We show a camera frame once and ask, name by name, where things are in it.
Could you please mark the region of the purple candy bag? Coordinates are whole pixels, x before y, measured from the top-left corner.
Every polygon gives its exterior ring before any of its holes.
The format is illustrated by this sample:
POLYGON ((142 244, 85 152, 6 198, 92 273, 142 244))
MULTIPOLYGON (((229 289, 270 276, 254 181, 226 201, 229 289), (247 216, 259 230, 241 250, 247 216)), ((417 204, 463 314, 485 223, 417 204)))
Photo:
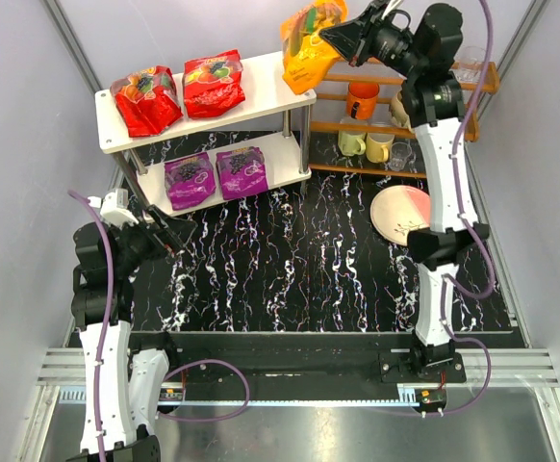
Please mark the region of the purple candy bag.
POLYGON ((165 192, 173 211, 201 204, 216 192, 213 166, 207 152, 168 162, 165 192))
POLYGON ((218 152, 216 170, 224 200, 241 199, 268 190, 265 156, 259 147, 218 152))

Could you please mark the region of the large red candy bag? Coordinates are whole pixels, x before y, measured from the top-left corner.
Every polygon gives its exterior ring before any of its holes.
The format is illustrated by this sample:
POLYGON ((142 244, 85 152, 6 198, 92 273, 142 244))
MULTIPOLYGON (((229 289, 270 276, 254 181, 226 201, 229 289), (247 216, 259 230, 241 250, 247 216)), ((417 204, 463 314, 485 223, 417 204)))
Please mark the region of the large red candy bag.
POLYGON ((171 70, 156 65, 110 86, 130 138, 157 136, 183 117, 171 70))

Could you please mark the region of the small red candy bag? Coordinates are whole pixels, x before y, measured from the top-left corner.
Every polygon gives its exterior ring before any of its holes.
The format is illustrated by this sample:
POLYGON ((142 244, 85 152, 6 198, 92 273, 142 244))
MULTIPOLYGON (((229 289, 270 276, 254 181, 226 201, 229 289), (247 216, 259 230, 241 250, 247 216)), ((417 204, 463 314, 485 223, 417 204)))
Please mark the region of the small red candy bag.
POLYGON ((189 118, 215 118, 245 101, 237 49, 185 62, 183 101, 189 118))

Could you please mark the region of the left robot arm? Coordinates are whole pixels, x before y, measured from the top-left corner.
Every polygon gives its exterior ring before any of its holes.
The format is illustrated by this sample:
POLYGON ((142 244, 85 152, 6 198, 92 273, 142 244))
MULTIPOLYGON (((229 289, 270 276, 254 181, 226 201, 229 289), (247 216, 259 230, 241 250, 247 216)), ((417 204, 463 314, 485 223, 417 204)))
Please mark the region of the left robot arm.
POLYGON ((84 352, 86 414, 77 461, 158 461, 155 432, 161 386, 176 365, 169 335, 130 340, 132 273, 174 255, 196 225, 179 218, 155 223, 102 222, 98 215, 73 235, 71 313, 84 352))

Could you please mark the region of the yellow mango candy bag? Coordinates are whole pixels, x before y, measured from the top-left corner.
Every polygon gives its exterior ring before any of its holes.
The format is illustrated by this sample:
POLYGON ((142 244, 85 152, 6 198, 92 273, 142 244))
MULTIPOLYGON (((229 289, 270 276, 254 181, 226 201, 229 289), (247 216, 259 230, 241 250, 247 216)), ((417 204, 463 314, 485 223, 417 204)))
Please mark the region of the yellow mango candy bag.
POLYGON ((320 31, 346 17, 345 1, 312 1, 281 25, 283 80, 295 94, 314 89, 340 58, 320 31))

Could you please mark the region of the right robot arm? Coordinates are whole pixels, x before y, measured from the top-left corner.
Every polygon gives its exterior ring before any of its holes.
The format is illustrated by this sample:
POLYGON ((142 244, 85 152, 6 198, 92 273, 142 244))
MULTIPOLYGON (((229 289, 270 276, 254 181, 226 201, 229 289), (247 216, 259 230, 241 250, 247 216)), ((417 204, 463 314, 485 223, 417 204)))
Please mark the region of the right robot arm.
POLYGON ((430 224, 409 233, 420 278, 420 310, 409 361, 426 375, 455 358, 451 311, 461 255, 490 235, 471 201, 464 132, 471 112, 451 68, 463 41, 463 16, 446 3, 430 5, 416 31, 394 24, 400 11, 373 1, 355 19, 326 27, 320 37, 352 66, 370 59, 401 74, 401 103, 420 145, 430 196, 430 224))

